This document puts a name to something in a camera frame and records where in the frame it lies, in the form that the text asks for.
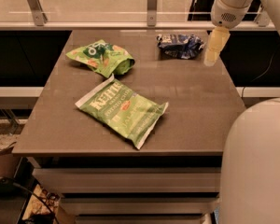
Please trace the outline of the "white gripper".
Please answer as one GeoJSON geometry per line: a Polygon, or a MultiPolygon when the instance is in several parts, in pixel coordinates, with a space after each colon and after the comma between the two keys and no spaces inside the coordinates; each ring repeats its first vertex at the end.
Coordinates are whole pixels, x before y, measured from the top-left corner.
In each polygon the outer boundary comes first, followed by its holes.
{"type": "Polygon", "coordinates": [[[215,0],[211,9],[211,21],[215,26],[208,37],[204,64],[213,66],[230,38],[230,30],[237,26],[250,7],[250,0],[215,0]]]}

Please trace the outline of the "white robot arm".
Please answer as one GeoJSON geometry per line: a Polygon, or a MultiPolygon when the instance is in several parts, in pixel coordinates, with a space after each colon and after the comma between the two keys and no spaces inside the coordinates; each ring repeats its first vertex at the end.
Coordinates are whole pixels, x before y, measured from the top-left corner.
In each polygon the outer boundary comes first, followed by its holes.
{"type": "MultiPolygon", "coordinates": [[[[252,0],[215,0],[204,64],[215,64],[252,0]]],[[[280,35],[280,0],[260,0],[280,35]]],[[[280,224],[280,98],[251,106],[232,124],[224,146],[219,224],[280,224]]]]}

